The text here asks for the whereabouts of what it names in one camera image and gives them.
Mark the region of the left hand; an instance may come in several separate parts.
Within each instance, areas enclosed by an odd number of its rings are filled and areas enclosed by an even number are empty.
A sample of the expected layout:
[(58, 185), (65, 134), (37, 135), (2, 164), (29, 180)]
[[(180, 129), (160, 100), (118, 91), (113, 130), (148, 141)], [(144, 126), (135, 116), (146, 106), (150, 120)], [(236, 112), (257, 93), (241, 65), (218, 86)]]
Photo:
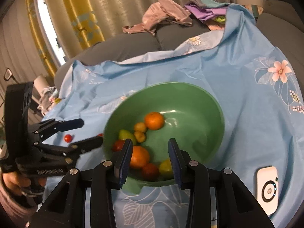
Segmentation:
[(11, 194), (22, 195), (22, 188), (29, 187), (31, 180), (22, 176), (19, 172), (2, 173), (3, 183)]

